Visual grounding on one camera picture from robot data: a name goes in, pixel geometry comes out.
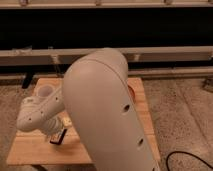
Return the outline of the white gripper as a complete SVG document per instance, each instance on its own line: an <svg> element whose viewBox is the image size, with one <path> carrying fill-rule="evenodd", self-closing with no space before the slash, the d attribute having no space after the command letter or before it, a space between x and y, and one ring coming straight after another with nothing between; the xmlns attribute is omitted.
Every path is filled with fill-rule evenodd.
<svg viewBox="0 0 213 171"><path fill-rule="evenodd" d="M41 132L47 136L52 136L63 129L63 123L60 117L56 116L44 122Z"/></svg>

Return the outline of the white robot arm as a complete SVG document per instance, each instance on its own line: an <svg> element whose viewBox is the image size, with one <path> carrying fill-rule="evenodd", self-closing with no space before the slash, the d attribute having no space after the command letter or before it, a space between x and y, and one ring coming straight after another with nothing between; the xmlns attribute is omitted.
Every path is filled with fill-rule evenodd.
<svg viewBox="0 0 213 171"><path fill-rule="evenodd" d="M103 48L75 61L51 94L22 101L17 128L59 131L68 113L97 171L160 171L128 89L124 55Z"/></svg>

